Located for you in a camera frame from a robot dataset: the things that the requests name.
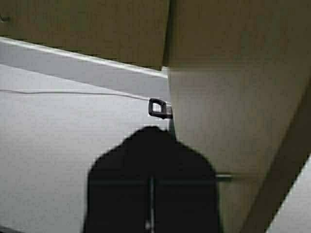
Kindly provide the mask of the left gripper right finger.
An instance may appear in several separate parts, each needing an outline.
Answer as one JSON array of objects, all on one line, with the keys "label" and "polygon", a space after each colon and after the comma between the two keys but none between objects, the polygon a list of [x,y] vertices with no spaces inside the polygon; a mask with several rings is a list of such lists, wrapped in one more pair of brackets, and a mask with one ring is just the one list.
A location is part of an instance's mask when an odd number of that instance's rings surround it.
[{"label": "left gripper right finger", "polygon": [[199,152],[152,129],[155,232],[221,233],[216,172]]}]

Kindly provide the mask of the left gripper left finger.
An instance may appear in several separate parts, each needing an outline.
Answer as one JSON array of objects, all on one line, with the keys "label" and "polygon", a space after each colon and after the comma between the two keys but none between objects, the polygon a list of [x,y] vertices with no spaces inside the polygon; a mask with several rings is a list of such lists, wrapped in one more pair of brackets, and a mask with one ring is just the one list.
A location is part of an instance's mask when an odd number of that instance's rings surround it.
[{"label": "left gripper left finger", "polygon": [[139,129],[95,160],[87,174],[84,233],[148,233],[147,149],[152,127]]}]

